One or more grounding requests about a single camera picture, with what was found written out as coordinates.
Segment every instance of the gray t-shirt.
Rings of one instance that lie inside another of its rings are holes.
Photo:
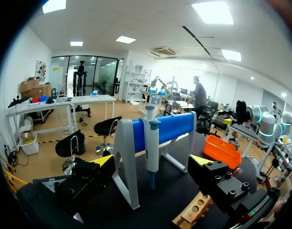
[[[201,83],[196,84],[194,94],[196,95],[195,97],[196,108],[207,105],[207,93]]]

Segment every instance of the computer monitor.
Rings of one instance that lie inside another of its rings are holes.
[[[181,88],[181,93],[182,94],[188,94],[188,90],[187,89],[184,89],[184,88]]]
[[[179,92],[173,92],[174,101],[181,101],[181,96]]]

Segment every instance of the orange plastic bin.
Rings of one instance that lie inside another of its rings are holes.
[[[215,160],[221,160],[231,169],[235,169],[241,164],[241,154],[236,151],[235,146],[220,138],[210,135],[205,140],[203,152]]]

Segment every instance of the yellow black caution tape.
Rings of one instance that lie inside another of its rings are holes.
[[[89,136],[85,136],[85,137],[98,137],[99,135],[89,135]],[[53,141],[45,141],[45,142],[39,142],[39,144],[42,143],[50,143],[50,142],[60,142],[60,140],[53,140]]]

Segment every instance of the cardboard box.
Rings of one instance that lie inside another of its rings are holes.
[[[32,88],[39,87],[39,79],[38,80],[28,80],[21,83],[20,92],[26,92]]]
[[[21,133],[21,136],[22,136],[22,142],[23,142],[23,144],[25,144],[25,143],[27,143],[29,141],[32,141],[34,139],[31,130],[23,131]]]
[[[30,96],[32,98],[39,98],[41,96],[52,96],[52,86],[48,85],[41,85],[36,88],[32,88],[26,92],[22,92],[22,98],[26,96]]]

